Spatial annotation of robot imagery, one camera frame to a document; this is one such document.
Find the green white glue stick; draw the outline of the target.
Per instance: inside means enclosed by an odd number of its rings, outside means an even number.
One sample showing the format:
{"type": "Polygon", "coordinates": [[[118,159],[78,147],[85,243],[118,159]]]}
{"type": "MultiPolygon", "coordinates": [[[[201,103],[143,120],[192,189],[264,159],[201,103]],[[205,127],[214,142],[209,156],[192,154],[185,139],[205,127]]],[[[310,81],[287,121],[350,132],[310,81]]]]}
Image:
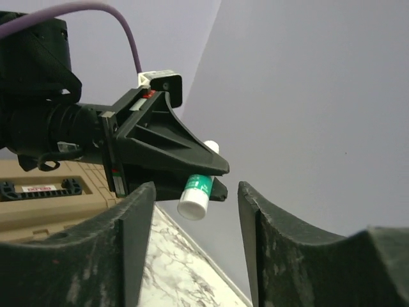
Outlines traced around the green white glue stick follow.
{"type": "Polygon", "coordinates": [[[208,210],[214,176],[194,174],[189,176],[180,196],[177,211],[185,219],[202,220],[208,210]]]}

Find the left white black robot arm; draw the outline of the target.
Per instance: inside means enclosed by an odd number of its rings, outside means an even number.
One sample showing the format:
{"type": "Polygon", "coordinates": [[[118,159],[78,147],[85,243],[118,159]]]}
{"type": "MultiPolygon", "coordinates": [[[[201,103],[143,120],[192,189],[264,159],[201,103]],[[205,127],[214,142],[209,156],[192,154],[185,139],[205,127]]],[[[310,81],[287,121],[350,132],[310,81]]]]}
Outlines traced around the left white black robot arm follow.
{"type": "Polygon", "coordinates": [[[228,190],[219,177],[229,172],[228,162],[174,113],[183,98],[179,74],[138,70],[137,86],[113,105],[81,103],[61,20],[81,10],[110,13],[132,39],[123,16],[104,4],[1,12],[1,147],[25,171],[53,171],[63,161],[102,165],[118,197],[153,182],[158,201],[177,200],[189,177],[203,175],[210,181],[204,193],[224,201],[228,190]]]}

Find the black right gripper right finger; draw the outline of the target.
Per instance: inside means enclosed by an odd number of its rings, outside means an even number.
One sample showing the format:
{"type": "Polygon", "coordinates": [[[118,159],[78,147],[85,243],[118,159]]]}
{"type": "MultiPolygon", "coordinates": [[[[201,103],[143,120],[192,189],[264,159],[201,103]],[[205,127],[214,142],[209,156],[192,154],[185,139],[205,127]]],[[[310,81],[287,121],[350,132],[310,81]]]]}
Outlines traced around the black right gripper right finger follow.
{"type": "Polygon", "coordinates": [[[407,306],[408,229],[343,237],[286,212],[247,182],[238,209],[253,306],[407,306]]]}

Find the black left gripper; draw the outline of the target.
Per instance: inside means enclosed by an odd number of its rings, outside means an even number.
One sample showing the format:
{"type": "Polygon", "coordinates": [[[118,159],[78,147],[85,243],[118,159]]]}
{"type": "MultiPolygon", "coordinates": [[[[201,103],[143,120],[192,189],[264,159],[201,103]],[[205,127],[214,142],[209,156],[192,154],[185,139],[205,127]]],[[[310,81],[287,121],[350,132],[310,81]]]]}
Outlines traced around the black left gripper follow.
{"type": "Polygon", "coordinates": [[[225,175],[229,163],[182,124],[168,92],[131,89],[114,105],[98,106],[97,116],[105,174],[116,195],[153,182],[157,201],[179,200],[188,191],[227,199],[227,187],[204,175],[225,175]]]}

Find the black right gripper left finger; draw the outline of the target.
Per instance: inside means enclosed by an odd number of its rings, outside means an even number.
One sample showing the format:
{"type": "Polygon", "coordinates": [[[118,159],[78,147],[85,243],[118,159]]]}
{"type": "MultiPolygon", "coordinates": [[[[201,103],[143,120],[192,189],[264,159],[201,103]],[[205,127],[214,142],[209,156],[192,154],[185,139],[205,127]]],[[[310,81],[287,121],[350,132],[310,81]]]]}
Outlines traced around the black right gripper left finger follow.
{"type": "Polygon", "coordinates": [[[1,306],[137,306],[156,190],[45,240],[1,243],[1,306]]]}

